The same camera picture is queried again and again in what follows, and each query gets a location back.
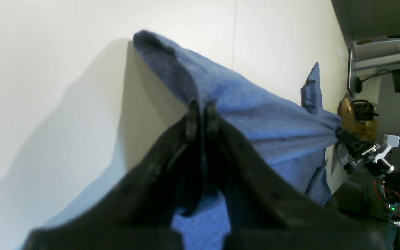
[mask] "red wire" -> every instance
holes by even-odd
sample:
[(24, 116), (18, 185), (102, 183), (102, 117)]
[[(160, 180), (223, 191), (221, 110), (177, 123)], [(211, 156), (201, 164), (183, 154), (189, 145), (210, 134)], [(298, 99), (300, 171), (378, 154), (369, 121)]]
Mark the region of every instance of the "red wire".
[[(373, 187), (374, 187), (374, 191), (376, 192), (376, 196), (379, 198), (380, 201), (382, 201), (381, 197), (379, 196), (379, 192), (377, 191), (377, 181), (378, 181), (378, 179), (375, 178), (374, 181), (373, 181)], [(400, 195), (399, 195), (396, 191), (391, 190), (391, 189), (388, 189), (388, 188), (386, 188), (386, 187), (384, 187), (384, 189), (389, 190), (389, 191), (392, 191), (392, 192), (394, 192), (395, 194), (397, 194), (397, 195), (400, 197)], [(391, 208), (388, 207), (386, 204), (384, 204), (384, 206), (385, 206), (387, 209), (390, 209), (390, 210), (391, 210)], [(397, 217), (400, 218), (400, 215), (399, 215), (397, 212), (393, 212), (393, 213), (394, 213)]]

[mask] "blue towel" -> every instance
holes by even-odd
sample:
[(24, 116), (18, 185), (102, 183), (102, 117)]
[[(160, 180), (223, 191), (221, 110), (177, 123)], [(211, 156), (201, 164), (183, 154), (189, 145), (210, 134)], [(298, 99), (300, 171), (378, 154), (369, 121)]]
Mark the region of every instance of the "blue towel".
[[(301, 90), (299, 106), (155, 33), (136, 33), (134, 47), (182, 103), (197, 99), (203, 107), (214, 102), (290, 185), (321, 204), (331, 198), (324, 151), (337, 142), (340, 117), (322, 109), (318, 63)], [(222, 200), (192, 217), (176, 215), (172, 226), (184, 235), (187, 250), (221, 249), (230, 231), (226, 204)]]

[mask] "blue cloth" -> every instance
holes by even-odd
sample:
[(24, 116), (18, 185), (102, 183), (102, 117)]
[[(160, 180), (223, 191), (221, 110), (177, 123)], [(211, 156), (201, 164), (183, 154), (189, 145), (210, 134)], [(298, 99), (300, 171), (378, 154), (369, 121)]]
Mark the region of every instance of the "blue cloth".
[[(331, 198), (324, 151), (337, 142), (340, 117), (322, 109), (318, 63), (302, 88), (301, 107), (155, 33), (136, 33), (134, 47), (182, 103), (214, 102), (289, 184), (318, 203)], [(188, 218), (175, 216), (173, 228), (184, 235), (187, 250), (221, 249), (230, 231), (226, 204)]]

